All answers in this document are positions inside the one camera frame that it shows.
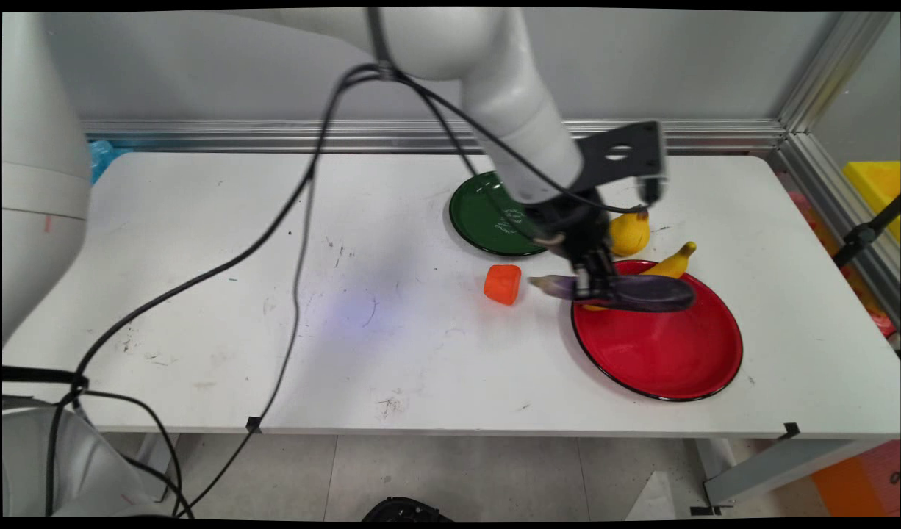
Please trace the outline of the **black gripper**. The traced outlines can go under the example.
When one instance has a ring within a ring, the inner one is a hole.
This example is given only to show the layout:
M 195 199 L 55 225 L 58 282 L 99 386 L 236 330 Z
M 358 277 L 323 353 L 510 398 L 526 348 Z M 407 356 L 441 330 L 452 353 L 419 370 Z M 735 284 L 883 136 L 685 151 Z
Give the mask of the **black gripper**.
M 568 195 L 526 204 L 525 213 L 536 228 L 536 238 L 555 255 L 572 262 L 574 299 L 591 303 L 595 286 L 611 289 L 618 278 L 609 248 L 609 214 L 597 190 L 585 190 L 578 201 Z

